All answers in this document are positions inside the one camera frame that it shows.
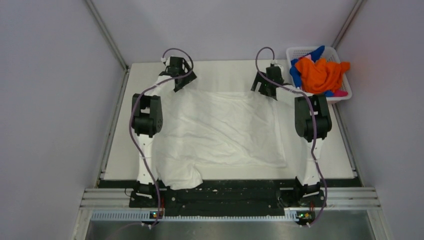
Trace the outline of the white t shirt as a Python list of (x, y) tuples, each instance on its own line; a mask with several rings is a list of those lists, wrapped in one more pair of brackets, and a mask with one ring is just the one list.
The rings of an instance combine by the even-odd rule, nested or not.
[(287, 165), (277, 102), (257, 92), (170, 92), (161, 98), (163, 126), (154, 136), (159, 178), (173, 190), (203, 182), (204, 167)]

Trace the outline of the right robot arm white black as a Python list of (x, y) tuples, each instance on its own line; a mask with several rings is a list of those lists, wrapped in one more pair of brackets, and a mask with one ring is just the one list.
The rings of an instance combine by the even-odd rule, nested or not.
[(315, 196), (327, 190), (318, 163), (324, 141), (332, 129), (327, 99), (322, 94), (305, 93), (285, 83), (280, 66), (273, 62), (264, 72), (257, 71), (251, 90), (283, 102), (294, 111), (293, 123), (300, 138), (300, 157), (293, 200), (299, 206), (307, 206)]

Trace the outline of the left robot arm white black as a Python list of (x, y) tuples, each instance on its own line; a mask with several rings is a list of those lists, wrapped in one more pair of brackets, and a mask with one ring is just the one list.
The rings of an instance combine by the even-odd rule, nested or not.
[(178, 92), (197, 78), (194, 73), (194, 62), (191, 57), (162, 57), (165, 69), (157, 80), (143, 90), (135, 93), (131, 99), (131, 116), (129, 133), (139, 156), (137, 187), (134, 194), (149, 207), (160, 202), (158, 173), (153, 160), (153, 140), (163, 125), (163, 109), (161, 95), (166, 92)]

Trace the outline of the orange t shirt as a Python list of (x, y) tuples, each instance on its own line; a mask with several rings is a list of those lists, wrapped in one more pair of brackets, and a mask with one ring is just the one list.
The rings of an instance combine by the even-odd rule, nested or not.
[(320, 58), (313, 61), (303, 57), (294, 64), (300, 74), (300, 87), (303, 91), (312, 94), (324, 94), (333, 97), (336, 90), (342, 90), (343, 75), (350, 70), (351, 64), (327, 61)]

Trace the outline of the blue t shirt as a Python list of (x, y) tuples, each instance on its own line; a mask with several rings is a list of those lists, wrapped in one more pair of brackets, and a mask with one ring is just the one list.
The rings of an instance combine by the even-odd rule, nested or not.
[(291, 47), (287, 49), (286, 56), (289, 63), (289, 74), (292, 77), (293, 84), (296, 88), (301, 89), (300, 73), (295, 70), (294, 64), (301, 58), (308, 58), (316, 62), (323, 58), (328, 62), (338, 61), (336, 50), (329, 46), (306, 46), (306, 47)]

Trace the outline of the pink garment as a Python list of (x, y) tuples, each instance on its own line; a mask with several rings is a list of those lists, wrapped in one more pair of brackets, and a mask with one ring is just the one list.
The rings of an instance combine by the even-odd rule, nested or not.
[(348, 95), (349, 95), (349, 93), (347, 91), (343, 91), (343, 90), (340, 90), (340, 89), (336, 90), (333, 93), (333, 97), (335, 97), (335, 98), (342, 98), (342, 97), (346, 97)]

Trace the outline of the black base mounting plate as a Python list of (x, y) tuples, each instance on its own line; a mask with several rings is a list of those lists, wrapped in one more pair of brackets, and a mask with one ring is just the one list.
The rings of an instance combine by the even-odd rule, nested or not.
[(324, 193), (296, 198), (293, 179), (205, 180), (192, 189), (172, 190), (159, 181), (166, 217), (282, 216), (285, 208), (318, 210)]

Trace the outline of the grey aluminium corner post left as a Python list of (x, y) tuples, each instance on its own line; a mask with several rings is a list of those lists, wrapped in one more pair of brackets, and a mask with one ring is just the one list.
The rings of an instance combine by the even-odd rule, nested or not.
[(88, 12), (90, 13), (93, 22), (97, 26), (99, 33), (103, 37), (106, 45), (108, 46), (109, 50), (111, 51), (113, 57), (116, 59), (120, 67), (126, 72), (129, 69), (129, 65), (124, 60), (123, 55), (121, 54), (121, 51), (119, 50), (119, 47), (114, 40), (112, 34), (110, 33), (105, 21), (103, 20), (101, 13), (97, 9), (95, 3), (93, 0), (82, 0), (82, 2), (87, 7)]

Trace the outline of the grey aluminium corner post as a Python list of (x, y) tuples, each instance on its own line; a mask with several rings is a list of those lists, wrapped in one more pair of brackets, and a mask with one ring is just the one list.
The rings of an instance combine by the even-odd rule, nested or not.
[(88, 12), (90, 13), (93, 22), (97, 26), (99, 33), (103, 37), (106, 45), (108, 46), (109, 50), (111, 51), (113, 57), (116, 59), (120, 67), (126, 72), (129, 69), (129, 65), (124, 60), (123, 55), (121, 54), (121, 51), (119, 50), (119, 47), (114, 40), (112, 34), (110, 33), (105, 21), (103, 20), (101, 13), (97, 9), (95, 3), (93, 0), (82, 0), (82, 2), (87, 7)]
[(331, 44), (331, 47), (336, 49), (340, 43), (342, 42), (343, 38), (345, 37), (346, 33), (348, 32), (351, 24), (357, 17), (358, 13), (361, 11), (363, 6), (366, 4), (367, 0), (356, 0), (355, 4), (353, 5), (350, 13), (348, 14), (346, 20), (344, 21), (342, 27), (340, 28), (338, 34), (336, 35), (333, 43)]

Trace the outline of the grey aluminium corner post right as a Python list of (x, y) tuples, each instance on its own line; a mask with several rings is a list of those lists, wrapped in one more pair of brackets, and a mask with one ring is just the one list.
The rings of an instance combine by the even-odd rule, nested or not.
[(342, 27), (340, 28), (338, 34), (336, 35), (333, 43), (331, 44), (331, 47), (336, 49), (340, 43), (342, 42), (343, 38), (345, 37), (346, 33), (348, 32), (351, 24), (357, 17), (358, 13), (361, 11), (363, 6), (366, 4), (367, 0), (356, 0), (355, 4), (353, 5), (350, 13), (348, 14), (346, 20), (344, 21)]

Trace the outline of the aluminium rail frame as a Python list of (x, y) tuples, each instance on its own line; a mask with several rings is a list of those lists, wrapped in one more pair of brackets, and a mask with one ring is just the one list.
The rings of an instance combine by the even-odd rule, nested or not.
[[(125, 209), (131, 197), (123, 188), (88, 188), (81, 208)], [(379, 210), (381, 203), (373, 187), (329, 187), (327, 207), (330, 210)]]

